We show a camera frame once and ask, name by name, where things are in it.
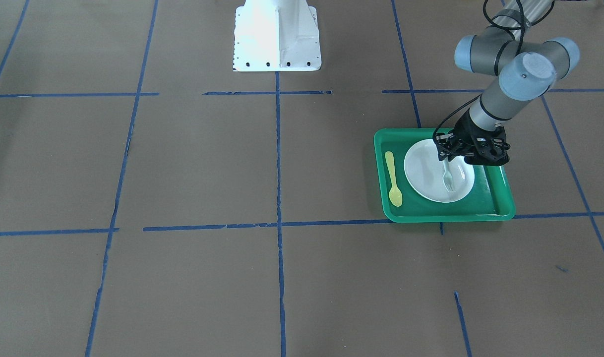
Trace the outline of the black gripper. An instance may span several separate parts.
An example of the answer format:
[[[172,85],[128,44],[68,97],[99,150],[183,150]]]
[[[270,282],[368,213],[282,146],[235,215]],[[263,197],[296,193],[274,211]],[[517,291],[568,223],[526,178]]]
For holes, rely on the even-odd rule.
[[[506,140],[505,129],[482,129],[474,124],[469,111],[465,111],[454,128],[447,133],[439,129],[438,126],[433,132],[439,161],[451,161],[461,157],[469,165],[493,167],[504,166],[510,161],[510,144]]]

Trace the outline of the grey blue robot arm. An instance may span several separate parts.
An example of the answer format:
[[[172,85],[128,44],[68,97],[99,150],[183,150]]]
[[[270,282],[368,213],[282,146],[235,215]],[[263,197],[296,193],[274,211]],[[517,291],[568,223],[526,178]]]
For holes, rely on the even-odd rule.
[[[476,166],[503,166],[510,161],[505,124],[544,95],[579,64],[581,52],[572,39],[558,37],[527,42],[527,32],[554,8],[553,0],[512,0],[490,16],[478,35],[462,38],[454,54],[458,68],[492,75],[494,81],[463,105],[454,128],[435,129],[432,140],[439,161],[461,157]]]

